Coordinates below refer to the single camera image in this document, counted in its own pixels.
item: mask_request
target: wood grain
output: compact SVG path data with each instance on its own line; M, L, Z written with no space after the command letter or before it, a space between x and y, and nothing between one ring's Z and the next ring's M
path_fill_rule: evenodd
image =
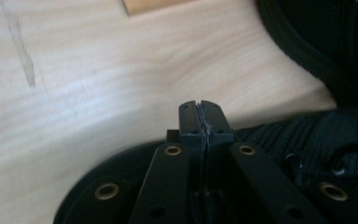
M123 0L130 16L194 0Z
M254 1L129 18L121 0L2 0L0 224L51 223L82 175L162 139L190 100L221 105L234 128L335 107L323 83L276 47Z

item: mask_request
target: metal ring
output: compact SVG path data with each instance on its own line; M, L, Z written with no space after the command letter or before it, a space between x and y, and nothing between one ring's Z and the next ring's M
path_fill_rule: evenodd
M344 201L347 201L349 198L347 192L345 192L343 189L337 187L336 185L333 185L330 183L322 182L319 185L319 190L325 196L327 196L335 201L344 202ZM333 193L329 192L329 190L334 190L337 192L337 194L333 194Z
M239 152L246 156L252 156L255 154L255 150L251 147L240 147Z
M110 190L107 193L102 193L102 191L107 188L111 188L112 190ZM104 201L104 200L111 199L111 198L115 197L116 195L118 195L118 190L119 190L119 187L117 184L114 184L114 183L103 184L95 190L94 195L95 195L95 198L97 198L98 200Z
M179 155L182 152L182 149L179 147L166 147L164 149L165 154L169 156L176 156Z

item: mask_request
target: scratch on table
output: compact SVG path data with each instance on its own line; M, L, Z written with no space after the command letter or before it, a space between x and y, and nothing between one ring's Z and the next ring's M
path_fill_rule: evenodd
M0 2L2 11L5 15L7 21L8 29L11 33L11 38L13 40L14 46L16 47L17 54L21 61L22 69L26 75L28 85L34 87L34 62L32 61L31 56L29 55L27 49L24 46L24 41L21 36L21 27L17 17L10 14L5 5L5 0Z

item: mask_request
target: wooden block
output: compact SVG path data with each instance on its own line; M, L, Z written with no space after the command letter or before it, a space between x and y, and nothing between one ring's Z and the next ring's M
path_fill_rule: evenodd
M194 0L123 0L130 16Z

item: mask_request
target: wooden table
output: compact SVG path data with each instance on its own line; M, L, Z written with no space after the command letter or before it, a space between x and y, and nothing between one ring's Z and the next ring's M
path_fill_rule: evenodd
M233 128L335 107L254 1L128 17L121 0L0 0L0 224L51 223L82 175L162 139L191 100Z

